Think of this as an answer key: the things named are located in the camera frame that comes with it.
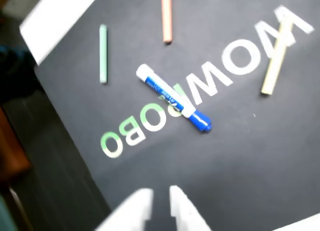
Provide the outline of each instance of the dark background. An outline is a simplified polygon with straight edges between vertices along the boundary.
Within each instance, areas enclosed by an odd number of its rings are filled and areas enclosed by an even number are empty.
[[[176,230],[169,187],[178,185],[213,230],[270,231],[320,210],[320,0],[172,0],[173,43],[162,43],[160,0],[96,0],[36,71],[106,202],[116,208],[139,188],[154,189],[149,230]],[[297,27],[271,97],[261,97],[267,58],[254,25],[277,28],[274,9],[284,5],[315,31]],[[107,24],[109,83],[99,84],[99,25]],[[237,76],[221,62],[232,41],[248,39],[261,52],[258,68]],[[246,50],[232,54],[249,61]],[[218,94],[200,92],[197,108],[213,129],[201,134],[182,117],[167,114],[158,132],[139,121],[148,103],[167,105],[136,77],[146,63],[171,85],[185,77],[204,80],[210,61],[233,80]],[[146,135],[107,157],[100,139],[118,132],[133,115]]]

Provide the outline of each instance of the white object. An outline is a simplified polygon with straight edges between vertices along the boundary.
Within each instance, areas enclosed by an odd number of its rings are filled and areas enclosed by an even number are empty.
[[[40,0],[20,25],[39,65],[95,0]]]
[[[142,188],[131,194],[96,231],[143,231],[151,218],[154,191]]]
[[[320,230],[320,214],[306,218],[302,221],[295,222],[291,225],[278,228],[274,231],[319,231]]]
[[[178,186],[170,187],[171,216],[177,231],[211,231],[196,207]]]

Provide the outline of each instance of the black surface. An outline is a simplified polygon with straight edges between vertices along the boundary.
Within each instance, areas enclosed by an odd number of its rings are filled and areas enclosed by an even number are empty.
[[[96,0],[40,65],[36,74],[114,209],[139,188],[155,191],[149,230],[176,230],[169,186],[178,185],[217,231],[271,231],[320,210],[320,0],[172,0],[173,42],[162,43],[160,0]],[[277,28],[274,9],[284,5],[313,25],[294,28],[273,96],[260,96],[269,63],[254,25]],[[99,25],[109,28],[109,82],[99,84]],[[237,76],[222,65],[223,49],[248,39],[261,53],[258,68]],[[243,62],[245,50],[232,58]],[[191,97],[185,77],[204,80],[210,61],[234,82],[216,82],[212,97],[200,92],[197,106],[213,120],[201,134],[166,111],[163,129],[149,132],[139,119],[148,103],[167,105],[136,77],[146,63]],[[100,139],[119,134],[133,115],[146,140],[107,157]]]
[[[25,47],[18,21],[0,26],[0,45]],[[34,230],[96,228],[110,210],[47,95],[36,91],[2,108],[32,163],[12,187]]]

